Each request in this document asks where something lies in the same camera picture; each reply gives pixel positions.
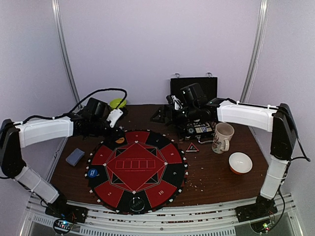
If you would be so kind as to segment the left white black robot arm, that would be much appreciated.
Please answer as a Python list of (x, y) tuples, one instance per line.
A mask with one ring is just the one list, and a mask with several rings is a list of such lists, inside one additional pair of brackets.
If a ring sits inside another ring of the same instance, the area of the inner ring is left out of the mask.
[(126, 113), (117, 107), (104, 116), (107, 103), (90, 98), (78, 112), (71, 110), (57, 117), (32, 116), (22, 122), (6, 119), (0, 129), (0, 167), (4, 179), (13, 179), (37, 195), (55, 217), (84, 222), (85, 208), (68, 204), (66, 196), (29, 167), (21, 150), (27, 146), (71, 136), (104, 137), (115, 142), (124, 137), (117, 121)]

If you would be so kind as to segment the blue deck of cards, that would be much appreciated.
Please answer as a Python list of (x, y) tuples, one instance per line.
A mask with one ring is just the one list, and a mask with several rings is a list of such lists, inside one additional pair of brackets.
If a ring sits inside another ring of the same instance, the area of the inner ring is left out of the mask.
[(65, 160), (69, 165), (76, 166), (84, 155), (84, 151), (76, 148)]

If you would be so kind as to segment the black red triangular token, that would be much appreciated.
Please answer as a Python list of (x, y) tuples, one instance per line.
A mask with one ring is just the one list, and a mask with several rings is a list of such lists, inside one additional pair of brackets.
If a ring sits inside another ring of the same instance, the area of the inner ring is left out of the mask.
[(199, 152), (199, 149), (196, 147), (196, 145), (193, 142), (191, 142), (189, 146), (187, 147), (186, 152)]

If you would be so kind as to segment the orange big blind button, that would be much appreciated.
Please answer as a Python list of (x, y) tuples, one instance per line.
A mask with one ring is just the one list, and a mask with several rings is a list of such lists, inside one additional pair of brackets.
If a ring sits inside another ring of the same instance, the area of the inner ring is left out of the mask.
[(115, 142), (118, 143), (118, 144), (122, 144), (122, 143), (125, 142), (125, 138), (121, 137), (121, 138), (117, 139)]

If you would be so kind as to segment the blue small blind button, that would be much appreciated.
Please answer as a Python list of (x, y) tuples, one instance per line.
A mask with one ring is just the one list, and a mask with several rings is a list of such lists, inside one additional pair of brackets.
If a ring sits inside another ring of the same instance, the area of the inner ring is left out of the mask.
[(97, 169), (89, 169), (87, 172), (87, 177), (88, 178), (95, 178), (98, 175), (98, 170)]

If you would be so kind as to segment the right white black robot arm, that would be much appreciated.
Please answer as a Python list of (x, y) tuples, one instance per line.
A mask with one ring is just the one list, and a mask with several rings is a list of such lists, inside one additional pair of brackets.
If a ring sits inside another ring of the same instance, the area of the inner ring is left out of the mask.
[(277, 213), (274, 197), (287, 177), (293, 160), (295, 143), (299, 141), (297, 128), (289, 106), (259, 106), (234, 101), (230, 98), (208, 100), (200, 84), (181, 88), (184, 101), (175, 95), (167, 96), (168, 103), (151, 116), (153, 122), (174, 124), (185, 137), (199, 138), (193, 124), (214, 122), (216, 125), (236, 123), (256, 127), (272, 134), (269, 164), (264, 184), (255, 203), (235, 209), (239, 222), (251, 221)]

